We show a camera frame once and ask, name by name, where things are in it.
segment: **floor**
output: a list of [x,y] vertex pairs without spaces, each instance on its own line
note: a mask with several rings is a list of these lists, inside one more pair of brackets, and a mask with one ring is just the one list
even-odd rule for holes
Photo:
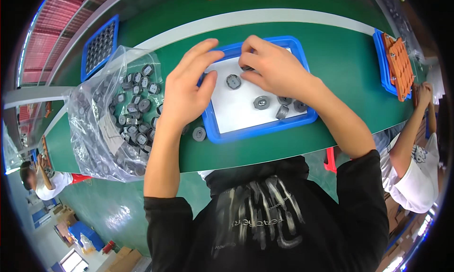
[[[310,168],[309,179],[338,202],[336,175],[323,166],[325,153],[325,150],[320,150],[304,155]],[[339,166],[348,160],[341,154],[336,164]],[[136,248],[149,256],[143,196],[144,183],[141,181],[125,184],[93,178],[67,186],[58,197],[76,212],[82,222],[93,227],[105,243],[113,240],[119,247]],[[178,196],[189,202],[194,217],[210,201],[209,189],[197,173],[181,175]]]

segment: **hand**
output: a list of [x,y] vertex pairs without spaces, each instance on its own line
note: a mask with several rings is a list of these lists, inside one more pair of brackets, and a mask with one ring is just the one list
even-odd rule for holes
[[427,82],[423,82],[417,87],[418,91],[418,105],[426,108],[430,102],[432,102],[432,85]]
[[211,51],[217,39],[207,39],[192,47],[166,79],[164,105],[159,121],[183,129],[207,108],[216,85],[218,74],[210,71],[200,87],[197,81],[213,62],[224,57],[222,51]]
[[311,105],[322,99],[321,94],[327,89],[288,50],[254,35],[244,41],[238,63],[260,73],[246,71],[241,74],[242,78],[277,96],[298,99]]
[[36,157],[36,164],[38,167],[42,167],[43,166],[43,156],[41,154],[39,154],[37,157]]

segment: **blue plastic tray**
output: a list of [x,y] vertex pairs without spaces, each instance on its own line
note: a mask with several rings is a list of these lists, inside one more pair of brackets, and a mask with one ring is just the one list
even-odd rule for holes
[[[377,49],[378,55],[378,64],[380,65],[380,78],[381,78],[381,85],[387,90],[389,93],[394,94],[397,96],[396,87],[391,83],[390,75],[389,75],[389,63],[388,58],[386,57],[386,52],[384,50],[384,44],[381,39],[382,31],[375,29],[375,33],[373,34],[373,39],[375,43],[375,49]],[[411,92],[407,95],[406,99],[411,99]]]
[[[94,33],[93,36],[91,36],[88,41],[85,43],[83,46],[83,51],[82,51],[82,66],[80,68],[80,81],[84,82],[87,80],[94,72],[98,71],[101,66],[103,66],[111,57],[112,54],[117,50],[117,35],[118,35],[118,24],[119,24],[119,16],[115,15],[113,16],[107,23],[105,23],[102,27],[99,28],[96,33]],[[87,66],[87,56],[88,56],[88,45],[100,34],[102,33],[110,24],[115,23],[114,29],[113,29],[113,42],[112,42],[112,51],[109,53],[109,55],[103,59],[101,62],[99,62],[94,68],[87,73],[86,66]]]
[[81,233],[83,233],[93,243],[93,246],[97,251],[101,251],[104,247],[104,242],[101,240],[99,235],[81,221],[78,221],[76,224],[69,227],[68,231],[77,239],[77,242],[82,247],[83,244],[80,242]]
[[[264,39],[266,41],[272,42],[275,45],[278,45],[283,48],[290,48],[292,54],[300,61],[304,68],[309,71],[309,65],[307,64],[306,57],[304,55],[303,48],[301,43],[292,36],[282,36],[282,37],[271,37]],[[241,46],[243,42],[235,43],[229,46],[216,48],[216,50],[223,51],[225,53],[224,58],[218,60],[223,61],[234,57],[239,57],[241,55]],[[235,141],[238,139],[246,139],[259,135],[264,135],[268,133],[273,133],[281,130],[285,130],[292,127],[297,127],[305,124],[314,122],[318,114],[314,109],[309,107],[307,109],[307,114],[302,114],[299,116],[292,116],[285,118],[280,121],[272,121],[264,123],[261,125],[256,125],[252,127],[247,127],[235,131],[230,131],[226,133],[219,133],[218,123],[216,121],[216,115],[214,113],[213,104],[210,102],[207,109],[202,113],[203,123],[205,125],[205,130],[207,132],[208,139],[211,142],[220,144]]]

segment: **clear plastic bag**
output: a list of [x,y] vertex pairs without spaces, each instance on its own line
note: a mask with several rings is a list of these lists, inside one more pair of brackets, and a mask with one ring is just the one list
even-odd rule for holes
[[80,233],[80,243],[82,243],[82,252],[88,254],[92,251],[96,251],[92,241],[88,239],[83,233]]
[[[99,76],[94,75],[68,95],[65,106],[71,129],[71,145],[80,173],[94,178],[131,182],[143,179],[147,155],[140,155],[140,148],[125,142],[117,124],[117,117],[128,113],[132,91],[124,91],[122,82],[132,73],[141,72],[145,65],[152,65],[151,82],[162,92],[152,95],[144,90],[142,98],[151,101],[151,110],[143,121],[150,123],[156,107],[163,101],[160,62],[154,52],[119,46]],[[125,100],[114,105],[115,97],[124,93]]]

